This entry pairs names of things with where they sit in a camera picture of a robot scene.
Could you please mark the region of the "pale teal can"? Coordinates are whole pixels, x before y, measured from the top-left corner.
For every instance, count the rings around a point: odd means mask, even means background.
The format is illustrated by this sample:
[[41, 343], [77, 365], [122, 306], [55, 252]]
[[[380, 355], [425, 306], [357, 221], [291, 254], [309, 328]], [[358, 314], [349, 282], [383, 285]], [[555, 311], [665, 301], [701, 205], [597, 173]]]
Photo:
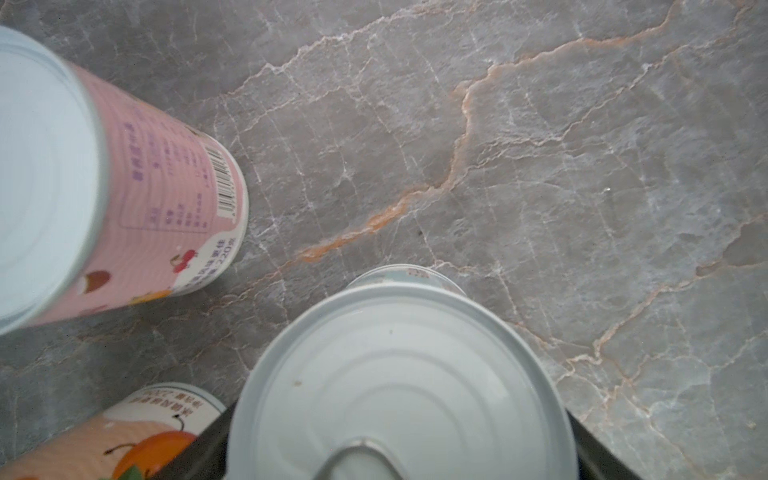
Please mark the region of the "pale teal can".
[[443, 275], [366, 273], [266, 348], [234, 410], [230, 479], [575, 479], [528, 344]]

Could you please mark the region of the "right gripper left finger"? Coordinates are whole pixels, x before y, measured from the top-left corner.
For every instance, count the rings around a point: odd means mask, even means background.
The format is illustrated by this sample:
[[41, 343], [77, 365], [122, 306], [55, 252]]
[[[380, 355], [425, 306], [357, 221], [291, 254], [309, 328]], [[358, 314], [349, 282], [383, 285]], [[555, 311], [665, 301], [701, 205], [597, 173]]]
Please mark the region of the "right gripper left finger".
[[227, 448], [236, 403], [156, 473], [153, 480], [218, 480], [227, 471]]

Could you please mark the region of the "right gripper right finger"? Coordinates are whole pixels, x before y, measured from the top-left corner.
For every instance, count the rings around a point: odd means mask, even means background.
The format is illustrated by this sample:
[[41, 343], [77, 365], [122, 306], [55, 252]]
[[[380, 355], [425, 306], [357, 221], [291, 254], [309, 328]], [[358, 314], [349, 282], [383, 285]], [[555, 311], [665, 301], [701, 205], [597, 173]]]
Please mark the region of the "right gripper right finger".
[[576, 444], [580, 480], [641, 480], [570, 411], [567, 414]]

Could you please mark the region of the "brown labelled can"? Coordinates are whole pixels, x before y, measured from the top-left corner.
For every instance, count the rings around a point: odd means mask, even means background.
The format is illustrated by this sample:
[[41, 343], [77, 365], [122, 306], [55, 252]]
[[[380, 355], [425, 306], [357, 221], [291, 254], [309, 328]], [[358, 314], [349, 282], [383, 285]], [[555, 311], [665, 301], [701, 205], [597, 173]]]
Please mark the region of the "brown labelled can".
[[196, 386], [139, 389], [1, 468], [3, 479], [149, 479], [224, 413]]

